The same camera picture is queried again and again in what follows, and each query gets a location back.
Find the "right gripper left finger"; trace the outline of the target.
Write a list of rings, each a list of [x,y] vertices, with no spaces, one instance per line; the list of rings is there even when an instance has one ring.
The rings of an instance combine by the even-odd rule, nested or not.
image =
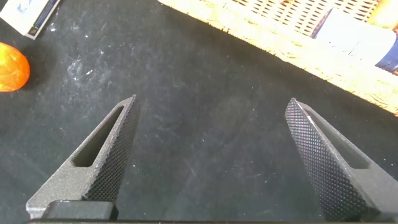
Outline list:
[[[56,200],[115,202],[139,122],[136,95],[120,101],[27,201],[40,218]]]

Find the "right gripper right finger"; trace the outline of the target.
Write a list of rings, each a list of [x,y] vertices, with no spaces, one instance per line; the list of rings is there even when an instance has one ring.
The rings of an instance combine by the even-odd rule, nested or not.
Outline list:
[[[285,120],[329,222],[397,221],[397,181],[308,105]]]

